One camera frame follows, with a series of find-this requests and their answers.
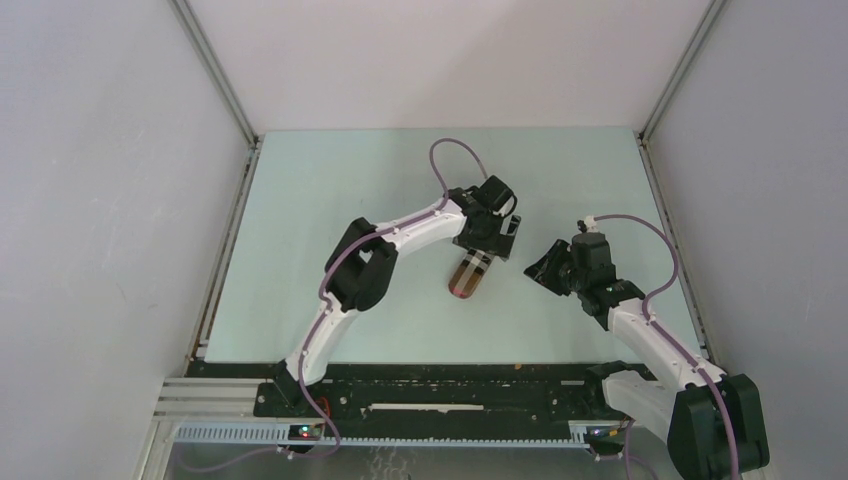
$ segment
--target floor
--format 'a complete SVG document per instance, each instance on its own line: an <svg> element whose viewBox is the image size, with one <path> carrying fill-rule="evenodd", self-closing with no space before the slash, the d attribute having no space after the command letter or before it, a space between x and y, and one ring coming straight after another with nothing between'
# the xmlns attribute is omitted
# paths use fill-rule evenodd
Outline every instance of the floor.
<svg viewBox="0 0 848 480"><path fill-rule="evenodd" d="M444 241L403 259L386 297L354 322L333 361L637 361L576 298L557 297L522 274L557 238L570 240L585 215L629 213L659 225L633 133L615 127L267 134L206 361L277 362L288 355L315 315L323 265L351 220L391 220L439 198L427 151L444 136L471 145L489 173L516 192L523 222L512 257L495 260L466 300L447 288L462 249ZM482 181L461 148L442 145L436 158L449 187ZM671 259L653 233L623 220L606 221L601 230L619 277L646 292L667 280ZM655 308L697 348L679 285Z"/></svg>

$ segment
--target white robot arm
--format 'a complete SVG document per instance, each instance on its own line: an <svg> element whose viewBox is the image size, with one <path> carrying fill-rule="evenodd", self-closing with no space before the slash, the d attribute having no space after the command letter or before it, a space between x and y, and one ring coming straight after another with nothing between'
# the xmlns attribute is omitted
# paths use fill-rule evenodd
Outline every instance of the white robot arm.
<svg viewBox="0 0 848 480"><path fill-rule="evenodd" d="M578 225L581 233L570 245L557 240L524 273L557 295L575 293L583 311L630 347L657 380L644 379L622 362L598 365L587 372L588 402L624 413L665 441L686 480L725 478L734 462L739 471L768 464L754 382L745 375L728 376L685 346L649 311L645 294L616 277L609 243L594 219ZM724 428L716 422L719 417L733 432L733 447L719 431Z"/></svg>
<svg viewBox="0 0 848 480"><path fill-rule="evenodd" d="M515 205L512 190L490 176L479 188L451 190L447 198L403 218L351 223L327 263L324 302L300 346L285 360L291 378L298 381L302 375L303 383L312 385L324 377L353 320L383 298L398 260L449 238L462 248L508 258L521 218L513 215L507 231L501 231Z"/></svg>

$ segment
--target purple cable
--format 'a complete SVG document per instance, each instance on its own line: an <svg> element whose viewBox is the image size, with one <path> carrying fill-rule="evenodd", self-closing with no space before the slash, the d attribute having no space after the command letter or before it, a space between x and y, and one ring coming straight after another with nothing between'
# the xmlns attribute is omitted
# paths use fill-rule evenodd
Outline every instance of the purple cable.
<svg viewBox="0 0 848 480"><path fill-rule="evenodd" d="M185 470L187 472L211 473L211 472L217 472L218 470L223 470L223 469L229 467L230 465L234 465L234 464L236 464L236 463L238 463L238 462L240 462L240 461L242 461L246 458L250 458L254 455L259 455L261 453L270 453L270 452L275 452L275 451L277 451L277 447L257 448L257 449L251 450L247 453L243 453L243 454L239 455L238 457L227 460L224 463L220 463L218 465L213 465L211 467L192 467L191 465L186 465L186 463L183 461L182 454L177 455L176 462L177 462L177 465L180 466L180 468L182 468L183 470Z"/></svg>
<svg viewBox="0 0 848 480"><path fill-rule="evenodd" d="M633 215L624 215L624 214L601 215L601 216L595 217L595 220L601 221L601 220L614 219L614 218L623 218L625 220L633 220L634 222L640 223L640 224L648 227L654 233L659 235L659 237L662 238L663 242L665 242L665 246L668 247L668 252L671 254L671 260L674 264L674 267L673 267L674 271L671 275L671 278L667 282L665 282L665 284L663 284L661 287L657 288L656 290L653 290L651 293L645 295L645 299L642 300L642 315L645 317L646 320L648 320L648 323L652 327L654 327L654 329L663 338L665 338L668 341L668 343L670 343L678 352L680 352L681 355L683 355L684 358L686 358L686 361L689 362L689 365L691 365L693 368L696 368L698 366L698 360L696 360L689 353L689 351L686 350L686 348L683 347L683 345L680 344L680 342L678 342L665 328L663 328L662 325L660 325L658 322L656 322L653 319L653 317L650 315L650 313L648 312L648 304L651 301L651 299L654 298L655 296L657 296L658 294L668 290L668 288L671 287L674 284L674 282L677 280L677 275L678 275L678 272L680 270L680 262L677 259L677 252L675 252L674 246L671 244L671 241L669 241L668 237L662 231L660 231L660 229L655 227L650 222L643 220L639 217L633 216ZM699 375L701 375L701 378L703 378L704 381L707 383L707 387L710 389L710 392L713 394L713 397L715 397L716 405L718 405L718 411L721 414L721 421L724 424L724 433L725 433L725 435L727 435L728 450L730 450L730 452L729 452L730 453L730 478L732 480L738 480L738 478L739 478L739 452L736 449L736 436L733 434L733 425L730 423L730 414L727 411L727 405L725 405L725 403L724 403L724 397L721 396L721 392L719 392L718 387L713 382L713 379L710 378L710 376L707 374L706 370L704 370L703 368L698 368L697 372L698 372ZM627 478L630 478L630 464L627 461L627 453L626 453L627 448L628 448L627 440L630 438L629 435L630 435L630 428L627 429L627 433L625 434L625 440L624 440L624 450L625 450L624 466L625 466L625 469L628 472Z"/></svg>
<svg viewBox="0 0 848 480"><path fill-rule="evenodd" d="M214 472L216 470L221 470L223 468L227 468L230 465L238 463L238 462L240 462L240 461L242 461L246 458L252 457L254 455L258 455L260 453L274 452L274 451L277 451L278 449L280 451L285 452L287 455L292 456L292 457L323 458L323 457L328 457L328 456L336 453L339 450L339 448L341 448L342 437L341 437L341 434L339 434L338 427L336 427L336 424L333 423L333 421L330 419L329 415L327 415L324 412L324 409L322 409L320 406L318 406L318 404L315 402L315 399L312 398L312 395L309 394L309 390L306 388L306 384L303 381L303 357L304 357L304 353L307 351L309 344L312 342L312 338L318 332L318 329L321 327L321 324L324 323L324 320L327 318L327 315L330 313L330 310L326 307L329 307L331 302L330 302L330 299L325 294L325 292L327 291L327 284L330 282L330 278L332 278L333 274L336 272L336 270L338 270L339 265L341 265L341 263L347 257L349 257L353 252L357 251L359 249L359 247L361 247L366 242L369 242L369 241L371 241L371 240L373 240L377 237L383 236L383 235L393 231L396 228L397 229L406 228L410 225L413 225L413 224L418 223L422 220L430 218L431 216L435 215L436 211L441 210L442 208L444 208L445 205L447 205L448 195L449 195L448 186L447 186L447 183L445 183L444 177L442 177L442 174L439 172L439 167L436 166L436 157L435 157L436 147L439 146L442 143L455 143L455 144L459 145L460 147L464 148L465 150L467 150L468 153L470 153L471 156L474 157L474 160L477 162L477 165L480 167L480 171L483 172L483 178L489 178L489 174L486 172L486 168L483 166L483 161L480 160L480 157L477 156L477 153L474 152L474 150L471 147L469 147L468 144L466 144L465 142L463 142L461 140L457 140L455 138L450 138L450 137L440 138L440 139L436 140L430 146L430 153L429 153L429 155L430 155L430 167L433 169L433 173L436 174L436 179L439 181L439 185L441 185L442 192L443 192L442 200L439 202L439 204L436 206L436 208L433 209L433 210L429 210L427 212L424 212L421 215L413 217L413 218L411 218L411 219L409 219L405 222L401 222L401 223L394 225L392 227L384 228L382 230L378 230L378 231L369 233L368 235L365 235L365 236L359 238L358 240L356 240L355 242L353 242L352 244L350 244L350 246L348 246L344 251L342 251L341 255L339 255L338 258L336 258L336 260L332 263L332 265L330 265L330 268L327 269L327 272L324 274L324 278L321 280L321 285L318 288L318 298L321 299L321 301L323 301L325 303L325 309L321 312L321 315L318 316L318 319L315 321L315 324L312 325L312 328L309 330L309 333L306 334L306 340L304 340L303 346L301 347L302 353L301 353L300 358L298 359L298 362L297 362L298 385L300 385L300 391L303 393L304 398L306 398L307 403L309 403L309 405L312 407L312 409L315 410L315 412L318 413L318 415L322 419L324 419L324 422L330 427L330 430L333 431L333 439L335 440L335 443L333 444L333 448L331 448L330 450L328 450L326 452L321 452L321 453L297 453L297 452L293 452L293 451L291 451L291 450L289 450L289 449L287 449L283 446L279 446L279 445L276 446L276 447L263 447L263 448L258 448L256 450L251 450L251 451L249 451L249 452L247 452L243 455L240 455L240 456L238 456L238 457L236 457L232 460L229 460L227 462L224 462L220 465L215 465L215 466L212 466L212 467L205 467L205 468L200 468L200 469L188 466L188 465L186 465L185 463L182 462L182 459L178 458L178 462L183 469L188 470L190 472L198 472L198 473Z"/></svg>

